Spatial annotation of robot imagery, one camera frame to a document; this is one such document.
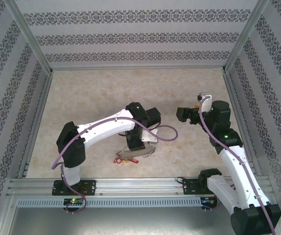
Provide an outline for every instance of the floor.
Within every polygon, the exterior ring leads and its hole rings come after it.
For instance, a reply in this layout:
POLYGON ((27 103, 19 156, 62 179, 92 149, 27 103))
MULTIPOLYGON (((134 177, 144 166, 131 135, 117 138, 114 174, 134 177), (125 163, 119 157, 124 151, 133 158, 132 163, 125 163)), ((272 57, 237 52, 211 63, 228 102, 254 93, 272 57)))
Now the floor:
MULTIPOLYGON (((51 166, 58 155, 55 142, 65 123, 97 121, 133 101, 145 109, 156 107, 162 124, 174 126, 179 138, 160 141, 156 152, 139 157, 138 164, 114 164, 115 153, 126 146, 124 137, 114 135, 86 149, 81 177, 193 177, 214 167, 230 176, 201 127, 179 122, 175 115, 177 107, 194 107, 199 92, 211 92, 213 100, 230 103, 221 69, 56 71, 27 177, 60 177, 59 168, 51 170, 51 166)), ((234 114, 231 127, 239 132, 234 114)), ((160 128, 158 135, 171 138, 174 133, 160 128)))

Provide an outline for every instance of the red clip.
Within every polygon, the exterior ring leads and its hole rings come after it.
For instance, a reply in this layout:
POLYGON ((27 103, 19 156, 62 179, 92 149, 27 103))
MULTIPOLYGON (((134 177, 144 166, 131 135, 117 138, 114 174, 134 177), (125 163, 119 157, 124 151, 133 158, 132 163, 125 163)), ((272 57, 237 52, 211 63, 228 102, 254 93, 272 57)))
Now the red clip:
POLYGON ((116 159, 114 159, 114 162, 113 163, 117 163, 117 164, 120 164, 122 163, 122 159, 117 157, 116 159))
POLYGON ((139 163, 139 161, 136 160, 136 159, 130 159, 129 161, 132 162, 132 163, 139 163))

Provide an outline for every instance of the purple cable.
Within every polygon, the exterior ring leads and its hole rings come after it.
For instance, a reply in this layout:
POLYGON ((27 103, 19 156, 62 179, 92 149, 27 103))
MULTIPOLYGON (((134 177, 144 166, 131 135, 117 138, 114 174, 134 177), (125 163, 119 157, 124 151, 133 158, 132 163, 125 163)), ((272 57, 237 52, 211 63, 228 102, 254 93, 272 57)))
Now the purple cable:
MULTIPOLYGON (((75 194, 77 194, 78 196, 82 197, 82 199, 85 201, 85 204, 84 204, 81 208, 79 208, 77 211, 73 211, 73 212, 72 212, 72 214, 75 214, 75 213, 78 213, 78 212, 82 211, 83 209, 85 209, 85 207, 87 206, 87 199, 86 199, 86 197, 85 197, 84 195, 82 195, 82 194, 80 194, 79 192, 77 192, 76 190, 74 190, 74 189, 66 182, 66 179, 65 179, 65 176, 64 176, 64 170, 63 170, 63 163, 58 163, 57 165, 60 165, 60 164, 62 164, 62 165, 61 165, 61 173, 62 173, 62 180, 64 181, 64 184, 65 184, 73 193, 75 193, 75 194)), ((67 210, 69 205, 70 205, 70 204, 67 204, 67 205, 66 205, 66 208, 65 208, 66 213, 69 212, 69 211, 67 210)))
POLYGON ((73 137, 71 139, 71 141, 69 141, 67 143, 67 145, 65 145, 65 147, 63 148, 63 150, 61 151, 61 153, 58 155, 58 157, 56 158, 55 162, 53 163, 52 165, 52 170, 54 170, 56 167, 57 167, 57 163, 58 161, 61 159, 61 157, 63 156, 63 154, 65 153, 65 151, 69 148, 69 146, 71 146, 71 144, 77 139, 79 138, 82 134, 84 133, 87 133, 89 130, 91 130, 92 128, 96 127, 96 126, 99 126, 101 124, 104 124, 106 122, 109 122, 109 121, 117 121, 117 120, 130 120, 130 121, 133 121, 135 122, 136 124, 138 124, 139 126, 141 126, 143 129, 145 129, 146 131, 148 131, 152 136, 156 137, 158 140, 161 140, 161 141, 166 141, 166 142, 171 142, 171 141, 174 141, 178 138, 179 136, 179 133, 178 131, 173 127, 173 126, 169 126, 169 125, 160 125, 159 127, 168 127, 168 128, 171 128, 172 130, 175 131, 175 137, 172 138, 172 139, 164 139, 164 138, 161 138, 159 136, 157 136, 156 134, 154 134, 151 130, 149 130, 147 127, 145 127, 143 124, 141 124, 140 122, 132 119, 132 118, 129 118, 129 117, 112 117, 112 118, 109 118, 109 119, 106 119, 106 120, 103 120, 103 121, 100 121, 96 124, 93 124, 92 126, 89 126, 87 127, 86 129, 84 129, 83 131, 81 131, 79 134, 77 134, 75 137, 73 137))
POLYGON ((262 208, 262 210, 263 210, 264 215, 266 216, 266 218, 267 218, 267 220, 268 220, 269 226, 270 226, 271 231, 272 231, 272 235, 276 235, 276 232, 275 232, 275 230, 274 230, 274 227, 273 227, 272 221, 271 221, 271 219, 270 219, 270 216, 268 215, 268 212, 267 212, 267 210, 266 210, 266 208, 265 208, 265 206, 264 206, 262 200, 260 199, 259 193, 258 193, 258 191, 257 191, 257 189, 256 189, 256 187, 255 187, 255 184, 254 184, 254 182, 253 182, 253 180, 252 180, 252 178, 251 178, 251 176, 250 176, 250 174, 249 174, 249 171, 248 171, 246 165, 243 164, 243 163, 244 163, 243 160, 241 160, 241 158, 240 158, 233 150, 231 150, 229 147, 227 147, 225 144, 223 144, 223 143, 220 142, 217 138, 215 138, 215 136, 209 131, 207 125, 205 124, 204 118, 203 118, 203 114, 202 114, 202 106, 203 106, 203 103, 204 103, 207 99, 210 99, 210 97, 209 97, 209 96, 205 97, 205 98, 201 101, 201 104, 200 104, 200 107, 199 107, 199 117, 200 117, 201 123, 203 124, 204 129, 207 131, 208 135, 209 135, 214 141, 216 141, 219 145, 221 145, 223 148, 225 148, 227 151, 229 151, 229 152, 230 152, 234 157, 236 157, 236 159, 242 164, 242 166, 243 166, 243 168, 244 168, 244 170, 245 170, 245 173, 246 173, 246 175, 247 175, 247 178, 248 178, 248 180, 249 180, 249 183, 250 183, 250 185, 252 186, 252 188, 253 188, 253 190, 254 190, 255 196, 256 196, 256 198, 257 198, 259 204, 261 205, 261 208, 262 208))

